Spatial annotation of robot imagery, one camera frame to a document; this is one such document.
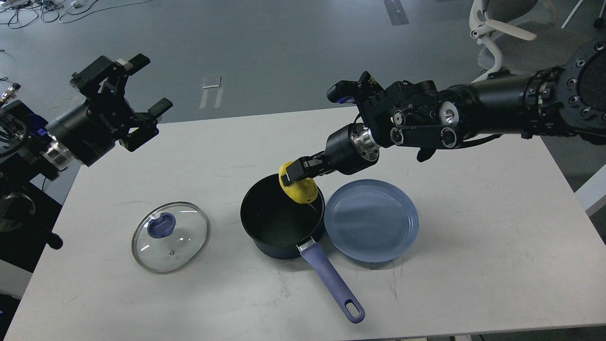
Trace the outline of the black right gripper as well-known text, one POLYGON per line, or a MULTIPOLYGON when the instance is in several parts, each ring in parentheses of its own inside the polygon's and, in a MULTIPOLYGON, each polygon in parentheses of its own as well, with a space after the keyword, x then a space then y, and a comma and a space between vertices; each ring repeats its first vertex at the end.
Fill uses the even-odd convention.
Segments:
POLYGON ((375 165, 379 149, 370 129, 362 123, 351 123, 328 137, 324 152, 300 157, 288 164, 282 174, 282 184, 290 186, 333 172, 353 175, 375 165))

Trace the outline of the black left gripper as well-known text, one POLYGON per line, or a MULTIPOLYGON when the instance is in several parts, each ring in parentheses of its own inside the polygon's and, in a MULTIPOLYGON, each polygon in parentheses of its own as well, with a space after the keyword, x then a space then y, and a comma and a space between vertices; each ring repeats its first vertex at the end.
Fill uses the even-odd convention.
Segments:
POLYGON ((73 157, 91 166, 106 155, 121 138, 121 146, 134 152, 160 133, 161 116, 173 108, 172 101, 161 99, 145 112, 135 112, 125 124, 117 112, 125 101, 125 85, 130 76, 150 64, 137 54, 130 60, 113 61, 102 55, 81 72, 74 72, 70 86, 85 98, 85 103, 52 120, 46 127, 55 140, 73 157))

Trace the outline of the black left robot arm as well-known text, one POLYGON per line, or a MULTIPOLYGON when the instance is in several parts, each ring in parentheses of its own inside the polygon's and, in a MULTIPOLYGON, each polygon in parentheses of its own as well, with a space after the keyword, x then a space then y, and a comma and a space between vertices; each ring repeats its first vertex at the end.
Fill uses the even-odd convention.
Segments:
POLYGON ((17 100, 21 86, 1 94, 1 231, 24 230, 54 250, 62 239, 39 218, 28 189, 42 175, 53 181, 73 161, 91 166, 117 144, 130 152, 159 134, 158 123, 173 103, 160 99, 143 112, 125 98, 130 76, 150 64, 144 54, 116 61, 102 55, 71 76, 70 86, 84 102, 48 122, 17 100))

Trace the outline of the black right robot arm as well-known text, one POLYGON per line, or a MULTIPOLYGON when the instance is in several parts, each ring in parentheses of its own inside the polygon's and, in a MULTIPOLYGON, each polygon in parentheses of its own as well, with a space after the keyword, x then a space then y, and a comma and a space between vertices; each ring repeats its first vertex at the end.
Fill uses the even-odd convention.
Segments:
POLYGON ((418 148, 417 160, 437 150, 491 142, 502 135, 579 136, 606 141, 605 41, 581 46, 564 65, 437 90, 433 81, 397 81, 382 87, 368 72, 327 91, 332 103, 353 103, 361 122, 332 133, 324 151, 297 158, 279 172, 284 186, 332 172, 352 175, 377 163, 379 149, 418 148))

